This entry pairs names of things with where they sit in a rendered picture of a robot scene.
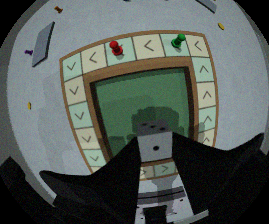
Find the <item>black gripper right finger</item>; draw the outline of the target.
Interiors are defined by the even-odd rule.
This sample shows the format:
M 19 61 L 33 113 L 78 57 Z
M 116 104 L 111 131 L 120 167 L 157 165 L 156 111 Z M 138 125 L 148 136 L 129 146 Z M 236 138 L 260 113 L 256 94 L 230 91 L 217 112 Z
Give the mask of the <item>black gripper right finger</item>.
M 173 131 L 171 157 L 177 165 L 194 216 L 207 210 L 207 205 L 222 192 L 236 169 L 242 167 L 260 149 L 263 139 L 264 133 L 259 132 L 246 144 L 223 151 Z

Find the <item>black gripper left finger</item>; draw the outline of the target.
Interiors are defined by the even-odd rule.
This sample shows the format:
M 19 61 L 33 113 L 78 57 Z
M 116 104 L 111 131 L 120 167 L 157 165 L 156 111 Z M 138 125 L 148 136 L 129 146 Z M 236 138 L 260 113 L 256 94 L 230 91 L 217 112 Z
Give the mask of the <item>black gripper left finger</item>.
M 138 206 L 141 151 L 138 136 L 119 151 L 105 167 L 87 176 L 41 171 L 42 180 L 56 194 L 79 204 L 106 210 L 123 224 L 135 224 Z

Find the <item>green pawn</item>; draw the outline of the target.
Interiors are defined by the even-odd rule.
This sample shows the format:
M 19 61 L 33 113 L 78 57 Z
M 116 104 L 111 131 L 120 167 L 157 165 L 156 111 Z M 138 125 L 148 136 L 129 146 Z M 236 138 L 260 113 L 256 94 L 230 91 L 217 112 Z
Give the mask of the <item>green pawn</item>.
M 171 44 L 173 44 L 174 48 L 179 48 L 181 47 L 182 41 L 185 41 L 185 39 L 186 39 L 185 35 L 179 34 L 177 36 L 177 39 L 173 39 L 173 41 L 171 41 Z

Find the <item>red pawn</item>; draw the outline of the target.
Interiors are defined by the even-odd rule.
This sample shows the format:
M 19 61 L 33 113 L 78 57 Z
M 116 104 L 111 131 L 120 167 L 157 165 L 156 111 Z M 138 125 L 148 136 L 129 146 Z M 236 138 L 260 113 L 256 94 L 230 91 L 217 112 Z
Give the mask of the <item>red pawn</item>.
M 109 45 L 111 47 L 111 52 L 113 52 L 115 56 L 121 55 L 123 48 L 121 45 L 118 45 L 117 41 L 110 41 Z

